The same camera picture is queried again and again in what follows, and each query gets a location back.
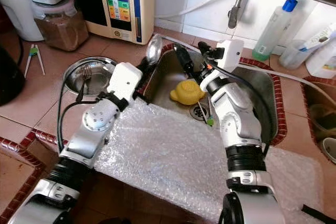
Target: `drain strainer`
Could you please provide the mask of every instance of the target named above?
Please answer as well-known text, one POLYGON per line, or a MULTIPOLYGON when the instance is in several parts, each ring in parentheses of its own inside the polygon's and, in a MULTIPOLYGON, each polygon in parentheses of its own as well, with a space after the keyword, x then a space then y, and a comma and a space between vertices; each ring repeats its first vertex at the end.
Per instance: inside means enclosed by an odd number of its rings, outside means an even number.
MULTIPOLYGON (((209 115, 209 107, 205 104, 201 104, 201 107, 203 109, 203 112, 205 114, 205 116, 207 117, 209 115)), ((201 112, 201 108, 200 106, 198 106, 198 104, 191 106, 191 108, 189 109, 190 115, 199 121, 203 121, 203 114, 201 112)))

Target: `robotic arm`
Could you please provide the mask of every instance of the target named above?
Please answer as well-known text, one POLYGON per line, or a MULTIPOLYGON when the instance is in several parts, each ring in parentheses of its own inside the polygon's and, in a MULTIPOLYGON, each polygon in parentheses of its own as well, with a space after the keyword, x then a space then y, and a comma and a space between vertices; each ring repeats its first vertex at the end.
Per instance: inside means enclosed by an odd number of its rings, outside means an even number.
MULTIPOLYGON (((211 49, 199 43, 202 55, 217 60, 218 67, 232 71, 239 61, 243 43, 225 41, 211 49)), ((186 73, 212 97, 220 122, 220 134, 228 162, 227 186, 219 223, 282 224, 285 223, 266 171, 261 149, 261 126, 253 114, 253 106, 245 93, 225 75, 206 63, 194 72, 193 62, 185 48, 174 45, 176 55, 186 73)), ((143 62, 146 69, 151 64, 143 62)), ((79 130, 60 153, 60 160, 46 179, 41 179, 9 224, 69 224, 68 212, 75 205, 82 183, 90 173, 116 117, 132 101, 142 72, 129 63, 116 65, 108 93, 82 117, 79 130)))
POLYGON ((60 160, 46 179, 41 179, 9 224, 68 224, 82 183, 91 172, 116 117, 132 101, 142 72, 129 63, 116 65, 107 94, 82 117, 79 130, 60 153, 60 160))
MULTIPOLYGON (((198 44, 203 57, 215 59, 217 66, 233 71, 243 48, 242 41, 226 40, 211 49, 204 42, 198 44)), ((185 72, 194 78, 211 97, 219 118, 220 135, 227 156, 230 193, 225 195, 220 224, 281 224, 285 223, 271 175, 266 171, 261 148, 261 125, 253 113, 249 97, 236 83, 230 83, 218 70, 203 63, 194 72, 187 50, 178 44, 174 51, 185 72)))

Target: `blue bottle cap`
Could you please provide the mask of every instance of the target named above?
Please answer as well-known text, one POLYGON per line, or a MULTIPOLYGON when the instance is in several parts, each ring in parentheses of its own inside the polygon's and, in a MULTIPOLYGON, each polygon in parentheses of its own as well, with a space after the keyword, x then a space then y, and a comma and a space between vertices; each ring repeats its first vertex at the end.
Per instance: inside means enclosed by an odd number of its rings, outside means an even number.
POLYGON ((298 2, 296 0, 286 0, 282 9, 287 11, 287 12, 291 12, 292 10, 294 10, 297 3, 298 2))

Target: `cable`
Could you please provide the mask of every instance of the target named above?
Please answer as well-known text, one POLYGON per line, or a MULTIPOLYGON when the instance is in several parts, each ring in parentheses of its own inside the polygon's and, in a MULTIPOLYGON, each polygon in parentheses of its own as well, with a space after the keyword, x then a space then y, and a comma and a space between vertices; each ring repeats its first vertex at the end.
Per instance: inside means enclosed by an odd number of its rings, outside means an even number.
MULTIPOLYGON (((267 112, 267 116, 268 116, 268 120, 270 122, 270 125, 272 125, 272 122, 273 122, 273 118, 271 116, 271 113, 269 111, 269 108, 265 102, 265 99, 261 96, 261 94, 251 85, 251 83, 249 83, 248 81, 246 81, 245 79, 233 74, 233 73, 230 73, 226 70, 224 70, 223 68, 220 68, 219 66, 217 66, 216 62, 215 61, 212 61, 212 60, 209 60, 207 59, 205 56, 203 56, 203 59, 205 61, 205 63, 207 63, 208 65, 212 66, 214 69, 216 69, 217 71, 221 72, 222 74, 240 82, 241 84, 247 86, 257 97, 258 99, 261 101, 264 109, 266 110, 267 112)), ((267 155, 267 152, 268 152, 268 149, 269 149, 269 145, 270 145, 270 142, 272 140, 272 130, 269 131, 269 140, 266 142, 266 146, 265 146, 265 149, 264 149, 264 157, 266 157, 267 155)))
MULTIPOLYGON (((173 42, 176 42, 176 43, 179 43, 181 44, 182 46, 186 47, 186 48, 189 48, 195 52, 199 52, 201 53, 201 51, 194 47, 194 46, 191 46, 187 43, 184 43, 178 39, 174 39, 172 37, 169 37, 169 36, 166 36, 166 35, 161 35, 159 34, 162 38, 164 39, 167 39, 167 40, 170 40, 170 41, 173 41, 173 42)), ((286 74, 286 73, 280 73, 280 72, 275 72, 275 71, 272 71, 272 70, 267 70, 267 69, 263 69, 263 68, 256 68, 256 67, 252 67, 252 66, 247 66, 247 65, 244 65, 244 64, 238 64, 239 67, 241 68, 246 68, 246 69, 249 69, 249 70, 255 70, 255 71, 259 71, 259 72, 264 72, 264 73, 268 73, 268 74, 275 74, 277 76, 281 76, 281 77, 285 77, 285 78, 288 78, 288 79, 291 79, 291 80, 294 80, 294 81, 299 81, 299 82, 302 82, 314 89, 316 89, 317 91, 319 91, 321 94, 323 94, 334 106, 336 106, 336 101, 334 101, 326 92, 324 92, 321 88, 319 88, 317 85, 305 80, 305 79, 301 79, 301 78, 298 78, 298 77, 295 77, 295 76, 291 76, 290 74, 286 74)))
POLYGON ((57 133, 56 133, 56 138, 57 138, 57 145, 58 145, 58 150, 61 153, 61 151, 64 148, 63 145, 63 139, 62 139, 62 133, 61 130, 59 128, 59 123, 60 123, 60 114, 61 114, 61 104, 62 104, 62 97, 63 97, 63 90, 65 87, 65 82, 68 79, 68 77, 76 70, 78 69, 80 66, 87 64, 87 62, 83 62, 81 64, 79 64, 77 67, 75 67, 72 71, 70 71, 66 76, 64 76, 63 81, 62 81, 62 86, 61 86, 61 91, 59 94, 59 99, 58 99, 58 108, 57 108, 57 133))
POLYGON ((19 67, 23 59, 24 47, 23 47, 22 39, 20 38, 20 36, 18 36, 18 38, 19 38, 19 46, 20 46, 20 55, 19 55, 19 59, 17 60, 17 66, 19 67))
POLYGON ((203 1, 203 2, 201 2, 199 4, 197 4, 197 5, 195 5, 193 7, 190 7, 188 9, 186 9, 186 10, 183 10, 183 11, 181 11, 179 13, 166 14, 166 15, 156 15, 155 18, 171 18, 171 17, 175 17, 175 16, 181 16, 181 15, 190 13, 190 12, 196 10, 196 9, 199 9, 200 7, 206 5, 207 3, 211 2, 211 1, 213 1, 213 0, 205 0, 205 1, 203 1))
POLYGON ((255 71, 259 71, 259 72, 264 72, 264 73, 269 73, 269 74, 275 74, 277 76, 281 76, 281 77, 285 77, 285 78, 288 78, 288 79, 291 79, 291 80, 294 80, 294 81, 299 81, 299 82, 302 82, 314 89, 316 89, 317 91, 319 91, 321 94, 323 94, 334 106, 336 106, 336 101, 333 100, 326 92, 324 92, 321 88, 319 88, 317 85, 305 80, 305 79, 301 79, 301 78, 298 78, 298 77, 295 77, 295 76, 291 76, 289 74, 286 74, 286 73, 279 73, 279 72, 275 72, 275 71, 272 71, 272 70, 267 70, 267 69, 263 69, 263 68, 256 68, 256 67, 251 67, 251 66, 247 66, 247 65, 243 65, 243 64, 238 64, 239 67, 241 68, 246 68, 246 69, 249 69, 249 70, 255 70, 255 71))
POLYGON ((60 117, 60 120, 59 120, 59 123, 57 125, 57 132, 59 132, 60 134, 60 138, 63 139, 62 137, 62 123, 63 123, 63 118, 64 118, 64 115, 65 113, 67 113, 67 111, 72 108, 73 106, 76 106, 76 105, 80 105, 80 104, 96 104, 98 101, 81 101, 81 102, 74 102, 68 106, 66 106, 66 108, 63 110, 63 113, 60 117))

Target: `plastic bottle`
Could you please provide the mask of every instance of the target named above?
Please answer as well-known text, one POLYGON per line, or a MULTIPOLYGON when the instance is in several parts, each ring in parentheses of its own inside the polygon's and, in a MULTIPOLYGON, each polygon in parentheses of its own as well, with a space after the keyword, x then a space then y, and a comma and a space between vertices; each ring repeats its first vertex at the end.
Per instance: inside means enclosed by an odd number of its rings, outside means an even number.
POLYGON ((294 10, 296 0, 286 0, 281 7, 278 6, 271 16, 265 30, 262 32, 252 55, 257 60, 267 60, 277 45, 282 33, 288 28, 294 10))
POLYGON ((40 41, 43 37, 35 24, 31 2, 32 0, 0 0, 20 37, 28 41, 40 41))
POLYGON ((331 79, 336 75, 336 39, 319 48, 306 61, 312 76, 331 79))

